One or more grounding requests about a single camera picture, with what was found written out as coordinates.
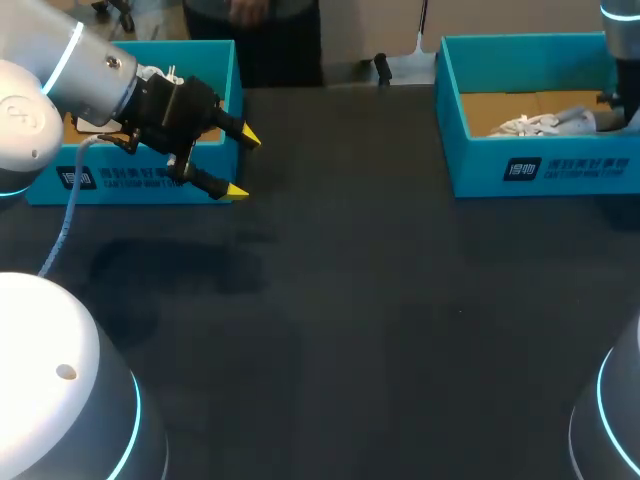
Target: dark pants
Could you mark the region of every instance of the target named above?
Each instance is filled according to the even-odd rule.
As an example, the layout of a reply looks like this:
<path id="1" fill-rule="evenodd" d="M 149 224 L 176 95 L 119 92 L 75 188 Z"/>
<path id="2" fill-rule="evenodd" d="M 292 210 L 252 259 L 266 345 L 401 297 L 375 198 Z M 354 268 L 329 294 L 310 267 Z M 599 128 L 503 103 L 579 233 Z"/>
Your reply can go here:
<path id="1" fill-rule="evenodd" d="M 323 84 L 320 11 L 316 5 L 252 29 L 184 7 L 192 40 L 235 40 L 245 88 L 316 87 Z"/>

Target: printed logo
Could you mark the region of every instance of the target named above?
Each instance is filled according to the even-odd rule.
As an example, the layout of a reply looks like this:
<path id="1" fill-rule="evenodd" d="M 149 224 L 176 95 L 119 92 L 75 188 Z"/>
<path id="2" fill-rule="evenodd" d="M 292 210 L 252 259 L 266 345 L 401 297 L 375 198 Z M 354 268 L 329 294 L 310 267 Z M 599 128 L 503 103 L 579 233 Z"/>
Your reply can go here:
<path id="1" fill-rule="evenodd" d="M 512 158 L 504 172 L 505 182 L 530 182 L 536 178 L 542 159 L 540 157 Z"/>
<path id="2" fill-rule="evenodd" d="M 71 190 L 76 181 L 76 167 L 57 167 L 56 170 L 62 186 L 67 190 Z M 96 190 L 97 188 L 98 186 L 93 179 L 93 175 L 91 175 L 91 170 L 89 170 L 89 167 L 83 167 L 80 190 Z"/>

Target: blue cardboard box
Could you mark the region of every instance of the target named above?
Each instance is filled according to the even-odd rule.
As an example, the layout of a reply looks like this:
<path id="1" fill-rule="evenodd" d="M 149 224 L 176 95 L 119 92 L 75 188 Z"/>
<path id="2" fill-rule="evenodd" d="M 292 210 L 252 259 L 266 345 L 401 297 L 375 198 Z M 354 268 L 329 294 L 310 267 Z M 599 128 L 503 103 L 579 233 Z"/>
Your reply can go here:
<path id="1" fill-rule="evenodd" d="M 242 116 L 243 93 L 233 41 L 116 42 L 142 65 L 180 77 L 195 75 L 224 100 L 224 109 Z M 64 145 L 55 162 L 27 192 L 31 205 L 65 205 L 73 185 L 77 145 Z M 192 159 L 198 168 L 231 182 L 236 179 L 238 144 L 221 132 L 217 142 L 198 142 Z M 164 176 L 168 157 L 140 145 L 128 155 L 110 144 L 94 145 L 85 158 L 78 204 L 212 204 L 219 203 L 191 185 L 178 186 Z"/>
<path id="2" fill-rule="evenodd" d="M 602 33 L 444 38 L 436 110 L 455 196 L 640 193 L 640 136 L 474 137 L 461 97 L 615 85 Z"/>

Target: person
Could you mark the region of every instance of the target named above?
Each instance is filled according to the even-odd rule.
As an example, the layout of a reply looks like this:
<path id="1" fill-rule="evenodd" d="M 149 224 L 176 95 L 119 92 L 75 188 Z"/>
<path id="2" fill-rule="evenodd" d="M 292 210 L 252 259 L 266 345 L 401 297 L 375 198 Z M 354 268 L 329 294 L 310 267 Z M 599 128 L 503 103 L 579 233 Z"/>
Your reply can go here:
<path id="1" fill-rule="evenodd" d="M 235 40 L 245 88 L 321 86 L 318 0 L 183 0 L 192 40 Z"/>

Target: black table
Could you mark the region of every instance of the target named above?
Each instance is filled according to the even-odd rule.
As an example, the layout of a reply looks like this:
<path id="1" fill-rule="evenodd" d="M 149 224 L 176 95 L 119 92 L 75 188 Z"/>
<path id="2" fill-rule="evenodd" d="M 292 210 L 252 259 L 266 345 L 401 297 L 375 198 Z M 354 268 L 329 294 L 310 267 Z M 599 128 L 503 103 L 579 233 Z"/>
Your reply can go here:
<path id="1" fill-rule="evenodd" d="M 51 276 L 157 399 L 172 478 L 572 478 L 640 236 L 591 198 L 455 201 L 431 88 L 248 105 L 249 201 L 80 208 Z M 3 212 L 0 270 L 36 272 L 61 217 Z"/>

